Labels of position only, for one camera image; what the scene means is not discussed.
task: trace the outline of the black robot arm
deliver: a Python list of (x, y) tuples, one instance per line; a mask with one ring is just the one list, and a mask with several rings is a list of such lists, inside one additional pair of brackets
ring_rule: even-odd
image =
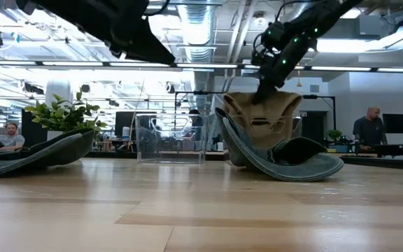
[(160, 43), (150, 30), (148, 18), (163, 11), (169, 4), (165, 2), (156, 13), (147, 13), (149, 0), (16, 0), (17, 5), (27, 14), (38, 6), (47, 9), (82, 32), (87, 32), (110, 48), (111, 53), (120, 57), (162, 64), (172, 64), (175, 57)]
[[(260, 85), (253, 97), (259, 104), (269, 97), (275, 88), (284, 86), (284, 81), (307, 53), (316, 50), (317, 39), (329, 31), (339, 20), (362, 0), (324, 0), (304, 11), (299, 17), (284, 24), (275, 21), (259, 34), (253, 44), (252, 64), (260, 66)], [(261, 51), (256, 42), (261, 38)]]

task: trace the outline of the clear acrylic box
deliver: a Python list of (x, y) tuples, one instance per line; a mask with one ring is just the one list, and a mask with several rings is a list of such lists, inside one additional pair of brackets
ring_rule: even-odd
[(208, 117), (189, 114), (138, 114), (138, 162), (200, 164), (206, 159)]

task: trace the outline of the ventilation duct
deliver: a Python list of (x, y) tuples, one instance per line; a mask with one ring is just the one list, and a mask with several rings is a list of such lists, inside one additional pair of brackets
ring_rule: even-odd
[(314, 2), (306, 2), (306, 3), (294, 3), (292, 6), (292, 11), (290, 11), (288, 14), (285, 14), (281, 18), (281, 22), (289, 22), (294, 20), (295, 18), (298, 18), (304, 11), (309, 9), (314, 5)]
[[(185, 44), (189, 45), (185, 49), (188, 61), (191, 63), (212, 62), (213, 50), (203, 48), (202, 46), (208, 45), (213, 36), (213, 7), (188, 4), (178, 6), (178, 13), (181, 17), (183, 41)], [(206, 90), (208, 81), (213, 81), (213, 78), (209, 78), (209, 72), (196, 71), (194, 75), (194, 89), (196, 91)], [(195, 101), (196, 103), (205, 102), (206, 97), (195, 97)]]

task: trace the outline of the computer monitor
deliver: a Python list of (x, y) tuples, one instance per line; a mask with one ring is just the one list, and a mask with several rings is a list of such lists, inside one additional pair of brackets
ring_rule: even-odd
[[(156, 112), (144, 112), (144, 111), (137, 111), (136, 112), (137, 115), (138, 114), (144, 114), (144, 113), (156, 113)], [(117, 137), (122, 136), (122, 128), (123, 127), (130, 127), (130, 125), (132, 125), (132, 121), (133, 121), (132, 126), (133, 126), (133, 128), (135, 128), (135, 122), (134, 122), (134, 118), (133, 118), (134, 114), (135, 114), (135, 112), (133, 112), (133, 111), (116, 112), (115, 135)], [(141, 123), (141, 126), (146, 127), (145, 125), (146, 125), (146, 123), (144, 123), (144, 122)]]
[(383, 114), (385, 133), (403, 134), (403, 114)]

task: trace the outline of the black cloth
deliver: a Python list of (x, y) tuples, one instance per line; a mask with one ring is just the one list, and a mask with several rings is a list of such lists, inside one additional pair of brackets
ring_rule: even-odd
[(381, 144), (384, 132), (383, 122), (380, 118), (368, 120), (362, 117), (354, 123), (353, 134), (360, 136), (360, 141), (364, 146), (374, 147)]
[(197, 118), (192, 122), (192, 126), (195, 127), (195, 141), (202, 140), (202, 127), (203, 127), (203, 119)]

